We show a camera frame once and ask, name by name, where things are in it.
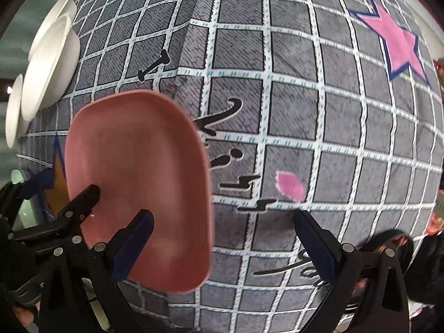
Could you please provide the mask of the pink oval plastic plate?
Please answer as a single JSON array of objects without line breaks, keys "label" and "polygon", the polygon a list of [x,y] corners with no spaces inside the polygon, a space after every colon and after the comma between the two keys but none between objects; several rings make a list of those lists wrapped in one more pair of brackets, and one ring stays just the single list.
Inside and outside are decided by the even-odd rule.
[{"label": "pink oval plastic plate", "polygon": [[69,127],[64,163],[71,197],[89,185],[100,189],[81,226],[89,245],[109,242],[146,209],[153,233],[129,279],[167,293],[203,285],[214,243],[210,164],[181,107],[151,90],[92,102]]}]

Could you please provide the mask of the white shallow plate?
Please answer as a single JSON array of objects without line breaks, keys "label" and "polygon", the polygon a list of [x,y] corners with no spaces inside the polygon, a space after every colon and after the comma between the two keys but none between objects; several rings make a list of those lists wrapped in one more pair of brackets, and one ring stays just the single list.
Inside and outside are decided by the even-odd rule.
[{"label": "white shallow plate", "polygon": [[23,75],[19,74],[13,85],[7,88],[8,101],[5,117],[5,138],[7,146],[13,149],[19,138],[28,131],[29,122],[24,121],[21,112]]}]

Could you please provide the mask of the white deep bowl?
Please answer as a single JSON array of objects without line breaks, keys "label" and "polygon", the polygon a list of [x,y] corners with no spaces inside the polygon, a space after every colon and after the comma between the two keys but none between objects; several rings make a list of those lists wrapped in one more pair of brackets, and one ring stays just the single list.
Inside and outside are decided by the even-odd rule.
[{"label": "white deep bowl", "polygon": [[80,39],[68,14],[58,17],[44,33],[26,69],[21,112],[30,122],[36,113],[55,105],[65,94],[80,56]]}]

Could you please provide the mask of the white paper plate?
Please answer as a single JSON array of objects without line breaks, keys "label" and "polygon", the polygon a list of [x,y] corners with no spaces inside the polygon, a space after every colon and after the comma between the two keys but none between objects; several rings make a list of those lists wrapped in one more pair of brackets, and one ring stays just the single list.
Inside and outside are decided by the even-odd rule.
[{"label": "white paper plate", "polygon": [[77,5],[75,4],[74,0],[58,0],[54,4],[54,6],[51,7],[50,11],[47,13],[43,22],[39,26],[39,29],[32,41],[32,45],[28,54],[28,61],[31,60],[33,53],[35,52],[40,40],[43,38],[46,31],[61,15],[64,14],[69,15],[71,20],[74,20],[74,17],[77,14]]}]

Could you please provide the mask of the grey checkered tablecloth with stars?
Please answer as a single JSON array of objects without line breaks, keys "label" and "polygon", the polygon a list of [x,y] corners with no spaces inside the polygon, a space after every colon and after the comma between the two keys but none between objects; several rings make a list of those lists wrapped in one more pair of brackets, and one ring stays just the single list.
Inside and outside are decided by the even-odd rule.
[{"label": "grey checkered tablecloth with stars", "polygon": [[443,160],[440,85],[404,0],[74,0],[80,61],[19,146],[51,163],[85,105],[144,82],[205,126],[215,249],[208,281],[171,296],[128,282],[138,311],[203,332],[299,332],[325,284],[296,239],[292,199],[340,241],[400,229],[419,244]]}]

